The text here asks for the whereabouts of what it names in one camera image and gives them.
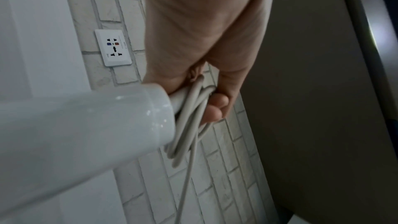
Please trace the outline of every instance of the power outlet faceplate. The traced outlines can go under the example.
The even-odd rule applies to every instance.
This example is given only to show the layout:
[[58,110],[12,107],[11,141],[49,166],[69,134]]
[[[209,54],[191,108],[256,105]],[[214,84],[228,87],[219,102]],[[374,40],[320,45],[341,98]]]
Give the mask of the power outlet faceplate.
[[132,64],[122,30],[95,30],[104,64],[107,67]]

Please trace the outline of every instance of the white outlet plate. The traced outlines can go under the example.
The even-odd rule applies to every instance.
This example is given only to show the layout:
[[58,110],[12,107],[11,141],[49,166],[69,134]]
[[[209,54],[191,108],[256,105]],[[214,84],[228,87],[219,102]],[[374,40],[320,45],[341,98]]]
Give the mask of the white outlet plate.
[[95,30],[104,64],[107,67],[132,64],[122,30]]

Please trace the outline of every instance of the power cord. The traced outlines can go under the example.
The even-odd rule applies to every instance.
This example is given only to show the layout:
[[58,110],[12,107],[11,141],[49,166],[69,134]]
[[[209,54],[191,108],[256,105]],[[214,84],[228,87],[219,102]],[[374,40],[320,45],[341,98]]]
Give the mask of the power cord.
[[170,101],[176,114],[175,137],[173,142],[165,146],[167,157],[172,159],[172,166],[178,167],[190,150],[187,174],[181,192],[175,224],[180,224],[182,209],[187,195],[189,180],[196,155],[198,142],[212,126],[206,124],[199,128],[204,110],[212,92],[216,90],[214,85],[203,88],[204,77],[199,76],[191,87],[185,87],[170,95]]

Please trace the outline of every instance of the human hand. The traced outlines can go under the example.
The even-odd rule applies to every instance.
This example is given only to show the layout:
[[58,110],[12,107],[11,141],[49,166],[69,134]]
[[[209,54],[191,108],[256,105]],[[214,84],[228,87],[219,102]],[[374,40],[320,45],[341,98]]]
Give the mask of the human hand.
[[146,0],[145,83],[167,93],[195,79],[205,62],[220,70],[202,123],[226,117],[253,66],[272,0]]

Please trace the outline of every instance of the electrical socket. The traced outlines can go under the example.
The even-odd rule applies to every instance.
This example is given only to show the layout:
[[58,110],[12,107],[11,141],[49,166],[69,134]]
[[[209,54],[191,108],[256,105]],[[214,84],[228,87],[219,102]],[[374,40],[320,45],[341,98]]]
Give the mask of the electrical socket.
[[107,67],[132,64],[122,30],[95,30],[102,59]]

